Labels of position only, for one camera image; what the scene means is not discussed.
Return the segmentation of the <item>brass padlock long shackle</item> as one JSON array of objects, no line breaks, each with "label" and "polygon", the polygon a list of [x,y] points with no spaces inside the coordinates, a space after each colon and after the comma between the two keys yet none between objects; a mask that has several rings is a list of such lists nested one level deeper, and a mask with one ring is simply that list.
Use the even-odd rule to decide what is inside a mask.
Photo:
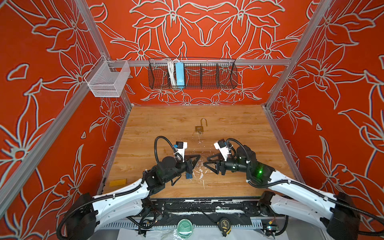
[{"label": "brass padlock long shackle", "polygon": [[204,133],[204,126],[208,126],[208,122],[205,118],[200,119],[200,124],[198,126],[195,126],[195,132],[198,134],[203,134]]}]

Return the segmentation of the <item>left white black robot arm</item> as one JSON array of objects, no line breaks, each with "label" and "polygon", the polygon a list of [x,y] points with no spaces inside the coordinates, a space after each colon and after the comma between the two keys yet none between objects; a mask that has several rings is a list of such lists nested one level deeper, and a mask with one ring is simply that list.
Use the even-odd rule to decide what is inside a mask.
[{"label": "left white black robot arm", "polygon": [[140,229],[146,229],[143,222],[137,222],[134,216],[146,214],[157,215],[150,197],[162,191],[168,182],[174,185],[183,173],[192,174],[201,155],[186,155],[186,142],[172,144],[165,140],[173,151],[172,156],[159,160],[158,152],[154,151],[156,165],[143,171],[142,177],[134,183],[115,190],[109,194],[91,196],[81,195],[65,213],[57,226],[56,236],[59,240],[87,240],[101,227],[117,220],[127,218]]}]

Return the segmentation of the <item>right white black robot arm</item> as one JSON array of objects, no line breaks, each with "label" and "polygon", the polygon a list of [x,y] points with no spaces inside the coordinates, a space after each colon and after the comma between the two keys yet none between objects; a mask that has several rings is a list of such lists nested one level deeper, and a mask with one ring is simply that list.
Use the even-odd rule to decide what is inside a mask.
[{"label": "right white black robot arm", "polygon": [[382,218],[358,209],[352,198],[344,193],[334,195],[312,188],[282,174],[257,160],[256,153],[233,138],[214,144],[218,154],[210,156],[204,166],[215,174],[242,172],[246,182],[257,189],[265,189],[258,201],[263,215],[284,215],[312,224],[334,240],[356,240],[358,236],[382,237],[383,231],[360,230],[362,215],[384,223]]}]

